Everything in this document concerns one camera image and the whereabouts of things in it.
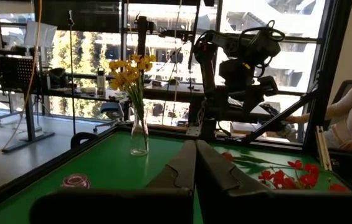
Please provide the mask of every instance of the green felt surface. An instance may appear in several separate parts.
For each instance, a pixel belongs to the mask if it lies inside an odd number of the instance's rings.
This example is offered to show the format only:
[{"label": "green felt surface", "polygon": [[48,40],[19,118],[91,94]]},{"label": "green felt surface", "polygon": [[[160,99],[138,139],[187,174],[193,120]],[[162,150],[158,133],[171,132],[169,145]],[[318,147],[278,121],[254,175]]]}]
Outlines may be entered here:
[{"label": "green felt surface", "polygon": [[[150,136],[150,153],[144,157],[136,157],[129,153],[130,134],[117,132],[0,204],[0,224],[29,223],[28,214],[34,201],[43,195],[59,190],[63,179],[70,174],[87,175],[93,188],[142,189],[179,152],[183,142],[177,139]],[[310,157],[297,154],[254,151],[243,147],[221,145],[213,145],[213,147],[219,152],[229,151],[235,156],[241,152],[280,164],[287,164],[287,161],[297,159],[302,160],[303,163],[316,163]],[[266,166],[269,166],[269,164],[262,165],[240,168],[257,178],[258,174]],[[288,175],[294,175],[293,170],[283,170]],[[326,190],[329,177],[336,182],[332,174],[321,172],[317,189]],[[202,223],[197,196],[195,198],[194,221]]]}]

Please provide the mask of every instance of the floor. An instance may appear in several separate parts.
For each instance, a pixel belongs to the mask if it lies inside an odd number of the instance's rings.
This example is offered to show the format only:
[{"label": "floor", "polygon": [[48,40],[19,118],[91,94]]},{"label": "floor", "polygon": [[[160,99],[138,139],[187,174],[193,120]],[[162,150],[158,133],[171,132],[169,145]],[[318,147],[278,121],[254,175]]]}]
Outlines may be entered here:
[{"label": "floor", "polygon": [[[2,120],[2,125],[0,125],[0,149],[10,139],[18,121],[19,116]],[[0,186],[70,149],[70,139],[73,136],[71,119],[40,117],[39,124],[44,132],[55,132],[55,136],[10,154],[0,154]],[[93,122],[77,121],[76,130],[77,132],[92,132],[95,125],[96,123]],[[19,142],[20,139],[26,137],[26,134],[26,121],[23,119],[9,146]]]}]

